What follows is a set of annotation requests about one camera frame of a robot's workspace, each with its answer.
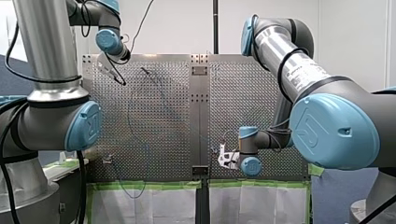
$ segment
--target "green tape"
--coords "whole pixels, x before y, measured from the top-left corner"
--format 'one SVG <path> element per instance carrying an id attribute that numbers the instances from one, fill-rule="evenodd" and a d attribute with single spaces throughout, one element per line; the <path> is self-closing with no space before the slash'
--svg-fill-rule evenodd
<path id="1" fill-rule="evenodd" d="M 200 181 L 181 181 L 181 182 L 147 182 L 145 186 L 144 181 L 122 181 L 120 182 L 106 182 L 95 183 L 88 186 L 92 190 L 112 190 L 112 189 L 156 189 L 156 190 L 176 190 L 176 189 L 200 189 Z"/>
<path id="2" fill-rule="evenodd" d="M 74 167 L 78 165 L 78 160 L 72 160 L 72 161 L 65 161 L 62 164 L 58 164 L 58 161 L 50 163 L 46 166 L 44 166 L 44 168 L 51 168 L 51 167 Z"/>
<path id="3" fill-rule="evenodd" d="M 293 182 L 293 181 L 271 181 L 271 180 L 211 180 L 210 188 L 237 188 L 242 186 L 257 186 L 271 188 L 287 188 L 287 189 L 307 189 L 310 185 L 309 181 Z"/>
<path id="4" fill-rule="evenodd" d="M 310 175 L 321 176 L 323 174 L 323 172 L 324 172 L 324 168 L 322 168 L 322 167 L 318 167 L 312 163 L 310 163 L 308 165 L 308 173 Z"/>

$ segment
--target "small white part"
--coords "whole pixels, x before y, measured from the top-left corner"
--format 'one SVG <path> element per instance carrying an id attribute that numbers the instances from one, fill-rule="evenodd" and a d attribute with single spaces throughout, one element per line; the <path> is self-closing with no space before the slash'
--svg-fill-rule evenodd
<path id="1" fill-rule="evenodd" d="M 225 152 L 225 144 L 220 144 L 218 162 L 221 167 L 238 170 L 239 152 Z"/>

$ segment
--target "metal frame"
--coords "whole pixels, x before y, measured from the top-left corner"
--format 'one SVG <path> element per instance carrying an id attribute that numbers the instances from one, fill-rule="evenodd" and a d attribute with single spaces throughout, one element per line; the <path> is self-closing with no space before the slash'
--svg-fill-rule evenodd
<path id="1" fill-rule="evenodd" d="M 84 55 L 83 56 L 83 74 L 84 74 L 84 88 L 87 89 L 89 92 L 92 92 L 92 81 L 94 79 L 93 75 L 96 75 L 97 71 L 94 70 L 93 64 L 95 61 L 94 55 Z M 240 55 L 206 55 L 206 54 L 192 54 L 192 55 L 134 55 L 132 60 L 127 65 L 131 63 L 138 63 L 138 62 L 145 62 L 145 63 L 169 63 L 169 62 L 183 62 L 186 63 L 189 67 L 188 73 L 188 81 L 189 81 L 189 89 L 188 89 L 188 105 L 189 105 L 189 125 L 190 127 L 198 127 L 198 132 L 196 130 L 190 131 L 189 133 L 189 141 L 190 141 L 190 148 L 189 152 L 191 154 L 190 158 L 190 168 L 191 168 L 191 176 L 184 177 L 184 178 L 155 178 L 155 179 L 146 179 L 150 181 L 178 181 L 178 180 L 201 180 L 203 185 L 200 189 L 196 192 L 196 223 L 210 223 L 210 212 L 209 212 L 209 187 L 208 187 L 208 179 L 209 178 L 236 178 L 242 177 L 241 174 L 235 175 L 222 175 L 216 173 L 215 175 L 212 174 L 213 167 L 217 166 L 217 158 L 212 157 L 213 148 L 210 147 L 210 139 L 214 136 L 211 132 L 211 129 L 214 129 L 214 125 L 211 120 L 211 109 L 213 106 L 217 106 L 216 102 L 212 102 L 212 99 L 215 99 L 211 95 L 212 93 L 216 92 L 216 90 L 211 90 L 211 82 L 213 81 L 212 78 L 219 71 L 219 63 L 230 63 L 230 66 L 234 66 L 235 64 L 239 66 L 239 69 L 242 66 L 248 66 L 247 73 L 249 71 L 253 73 L 257 73 L 261 76 L 266 76 L 268 79 L 269 76 L 273 77 L 271 74 L 266 73 L 263 71 L 260 66 L 251 58 L 242 57 Z M 277 85 L 274 79 L 274 86 L 270 88 L 266 88 L 268 91 L 271 92 L 272 95 L 275 97 L 268 96 L 272 99 L 271 107 L 275 111 L 276 107 L 276 99 L 277 99 Z M 272 114 L 268 114 L 268 117 L 265 119 L 265 122 L 268 122 L 270 125 L 272 121 Z M 279 160 L 284 161 L 283 164 L 287 164 L 292 160 L 301 160 L 301 168 L 297 169 L 296 175 L 283 175 L 282 172 L 287 172 L 283 170 L 283 167 L 278 167 L 279 175 L 263 175 L 258 178 L 264 179 L 274 179 L 274 180 L 287 180 L 287 181 L 305 181 L 309 180 L 308 175 L 308 168 L 307 163 L 302 159 L 296 149 L 285 149 L 285 154 L 282 154 L 283 157 L 277 156 L 276 154 L 272 153 L 270 150 L 263 150 L 260 152 L 264 163 L 266 160 L 271 160 L 271 158 L 266 158 L 268 155 L 276 156 Z M 92 164 L 100 165 L 102 161 L 100 158 L 98 161 L 91 162 Z M 109 181 L 114 179 L 103 178 L 98 179 L 95 178 L 94 181 Z"/>

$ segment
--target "metal bracket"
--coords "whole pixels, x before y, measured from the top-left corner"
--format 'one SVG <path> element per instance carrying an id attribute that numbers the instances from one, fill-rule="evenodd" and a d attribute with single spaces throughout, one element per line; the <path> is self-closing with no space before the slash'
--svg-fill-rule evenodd
<path id="1" fill-rule="evenodd" d="M 207 165 L 193 165 L 192 175 L 208 175 L 209 167 Z"/>
<path id="2" fill-rule="evenodd" d="M 207 76 L 207 66 L 193 66 L 191 74 L 193 76 Z"/>

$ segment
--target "metal pole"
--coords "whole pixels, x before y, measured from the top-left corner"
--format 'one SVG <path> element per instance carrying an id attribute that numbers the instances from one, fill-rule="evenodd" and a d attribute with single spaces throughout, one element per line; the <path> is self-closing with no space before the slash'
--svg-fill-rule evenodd
<path id="1" fill-rule="evenodd" d="M 213 0 L 213 48 L 219 54 L 219 0 Z"/>
<path id="2" fill-rule="evenodd" d="M 65 1 L 14 0 L 18 25 L 33 76 L 63 80 L 78 75 Z M 87 96 L 79 81 L 35 83 L 29 101 L 58 102 Z"/>

